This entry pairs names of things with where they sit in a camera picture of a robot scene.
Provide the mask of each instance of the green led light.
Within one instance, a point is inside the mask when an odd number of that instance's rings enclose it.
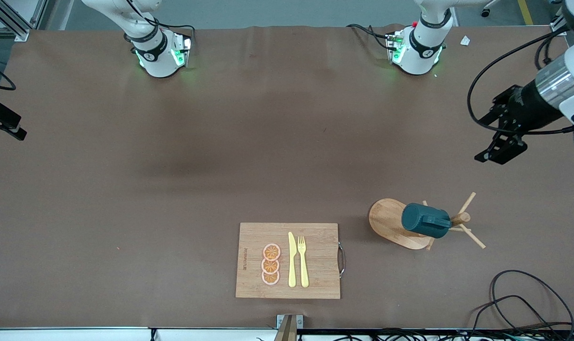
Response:
[[[177,64],[178,66],[184,65],[184,54],[182,52],[180,52],[179,50],[175,51],[172,49],[171,54],[174,57],[175,64]]]
[[[438,58],[440,57],[440,52],[442,52],[442,47],[438,49],[438,52],[436,52],[436,59],[434,60],[434,64],[438,63]]]
[[[144,62],[141,60],[140,53],[137,52],[137,50],[135,51],[135,55],[137,56],[137,59],[140,61],[140,66],[144,67]]]
[[[395,63],[401,62],[405,51],[406,50],[404,49],[404,46],[401,46],[401,48],[397,49],[393,54],[392,61]]]

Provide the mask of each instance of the mug handle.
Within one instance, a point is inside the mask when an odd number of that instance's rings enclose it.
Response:
[[[451,220],[436,218],[435,216],[426,215],[422,220],[424,223],[432,224],[438,227],[448,229],[451,227]]]

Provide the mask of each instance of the wooden cutting board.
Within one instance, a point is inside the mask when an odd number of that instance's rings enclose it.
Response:
[[[297,285],[289,287],[289,237],[292,232],[306,238],[309,287],[301,286],[300,255],[295,256]],[[261,280],[263,248],[274,242],[281,249],[280,279],[275,285]],[[241,223],[238,241],[237,297],[248,298],[336,298],[341,296],[338,268],[337,224]]]

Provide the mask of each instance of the metal clamp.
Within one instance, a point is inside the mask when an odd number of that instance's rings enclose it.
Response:
[[[279,329],[281,327],[281,323],[283,320],[289,316],[288,314],[276,315],[276,328]],[[292,315],[295,317],[295,322],[298,329],[304,328],[304,315]]]
[[[345,271],[345,251],[343,246],[341,246],[341,242],[337,242],[337,247],[339,248],[338,250],[341,251],[341,271],[339,272],[339,278],[341,278]]]

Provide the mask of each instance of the wooden peg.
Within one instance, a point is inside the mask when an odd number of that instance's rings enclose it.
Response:
[[[451,228],[449,229],[449,231],[463,232],[464,229],[462,229],[461,227],[451,227]]]
[[[471,219],[468,212],[462,212],[456,216],[451,217],[451,226],[457,226],[459,224],[467,223]]]
[[[421,201],[421,203],[423,203],[424,206],[427,206],[427,205],[428,205],[428,202],[425,201],[425,200],[424,200],[424,201]],[[426,250],[429,251],[429,250],[432,248],[432,245],[434,245],[434,240],[436,240],[436,239],[435,239],[435,238],[430,238],[430,243],[429,243],[428,246],[425,248]]]
[[[464,232],[465,232],[468,236],[470,236],[470,238],[472,238],[473,241],[476,242],[476,244],[478,244],[478,246],[480,246],[481,249],[486,248],[486,245],[483,244],[483,243],[477,238],[477,236],[475,236],[474,233],[472,233],[472,232],[470,231],[470,229],[468,229],[468,228],[467,228],[465,225],[463,225],[463,224],[459,224],[459,226],[461,227],[461,229],[464,230]]]
[[[472,202],[472,199],[474,199],[475,196],[476,196],[476,192],[472,192],[472,194],[470,194],[470,196],[466,200],[466,203],[464,203],[464,205],[461,207],[461,209],[459,210],[458,213],[465,212],[466,209],[468,208],[468,206],[470,205],[470,203]]]

